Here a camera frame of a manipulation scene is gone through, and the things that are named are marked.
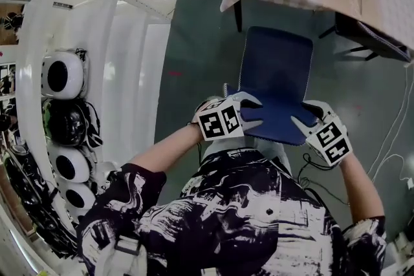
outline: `gray floor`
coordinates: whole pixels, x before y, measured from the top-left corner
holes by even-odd
[[[220,3],[221,0],[177,1],[162,76],[156,140],[163,139],[185,125],[200,101],[207,96],[221,94],[224,82],[237,83],[245,33],[237,33],[233,12],[228,10],[221,13]],[[382,58],[368,63],[342,61],[339,52],[354,45],[335,35],[321,41],[317,38],[332,24],[332,13],[313,15],[306,10],[259,0],[243,0],[245,31],[250,26],[272,27],[314,41],[306,98],[331,104],[349,130],[356,155],[365,169],[369,169],[400,109],[405,69],[400,62]],[[412,70],[411,67],[408,70],[409,83],[413,77]],[[403,175],[411,176],[414,175],[414,153],[410,153],[410,147],[414,145],[413,103],[412,100],[404,126],[391,150],[406,159]],[[383,155],[390,143],[391,140],[388,140]],[[304,164],[302,154],[309,148],[288,146],[286,150],[292,171],[297,174]],[[159,203],[178,197],[181,188],[197,168],[198,155],[194,148],[168,173]],[[375,182],[386,209],[388,239],[392,239],[404,227],[413,209],[412,193],[406,189],[405,181],[398,179],[400,169],[401,161],[398,158],[390,159]],[[306,175],[346,201],[339,169],[329,172],[308,169]],[[320,193],[339,225],[348,226],[351,223],[349,208],[329,196],[324,189],[313,187]]]

